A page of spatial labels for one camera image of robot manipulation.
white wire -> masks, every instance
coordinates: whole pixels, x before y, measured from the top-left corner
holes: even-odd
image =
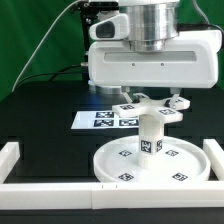
[[[203,17],[205,22],[207,24],[210,24],[208,17],[205,15],[205,13],[202,11],[202,9],[198,6],[197,1],[196,0],[192,0],[192,3],[194,5],[194,8],[196,9],[196,11],[199,13],[199,15],[201,15],[201,17]]]
[[[30,63],[32,62],[33,58],[35,57],[35,55],[37,54],[38,50],[41,48],[42,44],[44,43],[44,41],[46,40],[46,38],[48,37],[48,35],[50,34],[50,32],[52,31],[52,29],[54,28],[54,26],[56,25],[56,23],[58,22],[58,20],[66,13],[66,11],[68,9],[70,9],[73,5],[77,4],[78,2],[82,2],[83,0],[77,0],[73,3],[71,3],[69,6],[67,6],[62,12],[61,14],[55,19],[55,21],[53,22],[53,24],[51,25],[51,27],[49,28],[49,30],[47,31],[47,33],[44,35],[43,39],[40,41],[39,45],[37,46],[36,50],[33,52],[32,56],[30,57],[30,59],[27,61],[26,65],[24,66],[24,68],[22,69],[22,71],[20,72],[19,76],[17,77],[13,88],[12,88],[12,92],[15,91],[16,86],[19,82],[19,80],[21,79],[21,77],[23,76],[23,74],[25,73],[27,67],[30,65]]]

metal cylinder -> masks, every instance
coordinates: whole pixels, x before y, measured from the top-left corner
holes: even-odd
[[[126,6],[130,22],[131,49],[136,52],[160,51],[166,39],[176,37],[178,3]]]

white circular tray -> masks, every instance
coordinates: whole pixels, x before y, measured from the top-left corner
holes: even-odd
[[[139,166],[139,137],[111,141],[94,156],[94,172],[101,182],[189,182],[208,180],[210,161],[199,147],[164,137],[163,149],[152,156],[148,169]]]

green screen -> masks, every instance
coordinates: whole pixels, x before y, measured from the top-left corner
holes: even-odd
[[[0,100],[10,93],[17,76],[55,18],[72,2],[72,0],[0,1]],[[198,4],[211,23],[224,28],[223,0],[198,0]],[[201,21],[193,9],[191,0],[181,0],[179,17],[183,23]],[[224,89],[223,58],[224,53],[219,53],[219,86]],[[83,60],[80,16],[79,13],[67,12],[43,44],[24,77],[56,72],[68,65],[79,64]]]

screw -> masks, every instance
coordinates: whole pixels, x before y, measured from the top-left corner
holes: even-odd
[[[86,24],[91,25],[92,24],[92,20],[91,19],[86,19]]]

